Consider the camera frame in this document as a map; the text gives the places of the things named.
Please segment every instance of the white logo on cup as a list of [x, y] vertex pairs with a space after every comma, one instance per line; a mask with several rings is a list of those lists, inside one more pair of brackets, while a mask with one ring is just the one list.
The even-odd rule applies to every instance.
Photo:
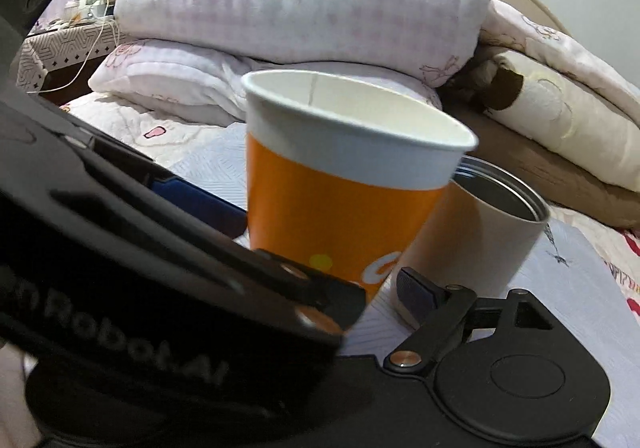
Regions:
[[394, 268], [398, 258], [400, 257], [400, 251], [394, 251], [393, 253], [381, 256], [379, 259], [374, 260], [369, 264], [362, 272], [361, 279], [365, 284], [379, 284], [386, 277], [388, 277], [391, 270]]

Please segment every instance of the orange and white paper cup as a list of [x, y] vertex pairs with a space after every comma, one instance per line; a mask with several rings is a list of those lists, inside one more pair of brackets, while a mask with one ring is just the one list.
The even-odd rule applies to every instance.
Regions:
[[436, 108], [342, 76], [269, 70], [242, 84], [251, 248], [372, 298], [476, 136]]

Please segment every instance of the yellow light spot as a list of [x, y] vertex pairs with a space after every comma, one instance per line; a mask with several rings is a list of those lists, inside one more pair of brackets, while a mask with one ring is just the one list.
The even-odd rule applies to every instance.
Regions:
[[334, 262], [327, 254], [312, 254], [309, 257], [309, 265], [318, 271], [327, 272], [331, 269]]

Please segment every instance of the brand lettering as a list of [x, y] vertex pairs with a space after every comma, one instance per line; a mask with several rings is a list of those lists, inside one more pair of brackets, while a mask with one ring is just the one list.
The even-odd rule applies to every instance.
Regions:
[[152, 365], [163, 372], [172, 372], [185, 378], [199, 378], [215, 386], [220, 386], [224, 381], [228, 371], [228, 363], [225, 361], [219, 362], [213, 372], [211, 360], [206, 354], [180, 363], [172, 356], [166, 340], [155, 347], [145, 338], [129, 338], [110, 318], [97, 319], [87, 312], [77, 311], [71, 298], [56, 289], [50, 288], [47, 291], [44, 303], [41, 302], [40, 295], [40, 289], [33, 282], [16, 276], [8, 266], [0, 266], [0, 297], [11, 298], [32, 312], [41, 307], [45, 319], [71, 331], [77, 338], [95, 342], [111, 352], [122, 352], [136, 363]]

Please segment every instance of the charging cord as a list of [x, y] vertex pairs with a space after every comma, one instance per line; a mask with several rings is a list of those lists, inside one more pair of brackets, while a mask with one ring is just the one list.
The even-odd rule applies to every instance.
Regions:
[[109, 0], [106, 0], [106, 1], [107, 1], [107, 3], [106, 3], [106, 6], [104, 8], [104, 15], [102, 16], [102, 26], [100, 27], [100, 32], [98, 33], [98, 37], [95, 39], [94, 44], [91, 46], [91, 49], [89, 49], [89, 52], [86, 54], [86, 57], [84, 58], [84, 62], [82, 62], [82, 65], [80, 66], [80, 69], [76, 73], [76, 76], [74, 76], [74, 79], [72, 79], [68, 84], [63, 85], [62, 87], [56, 87], [55, 89], [48, 89], [46, 91], [28, 91], [27, 94], [43, 94], [44, 92], [61, 91], [62, 89], [66, 89], [69, 85], [71, 85], [73, 82], [75, 82], [78, 79], [78, 77], [80, 76], [80, 73], [84, 69], [84, 66], [86, 65], [87, 61], [89, 60], [89, 56], [91, 56], [91, 53], [94, 51], [96, 44], [100, 40], [100, 37], [102, 36], [102, 32], [104, 31], [104, 26], [105, 25], [109, 24], [109, 27], [111, 28], [111, 33], [113, 34], [113, 39], [115, 41], [116, 47], [118, 46], [118, 44], [120, 43], [120, 27], [118, 26], [116, 21], [107, 20], [107, 10], [109, 9]]

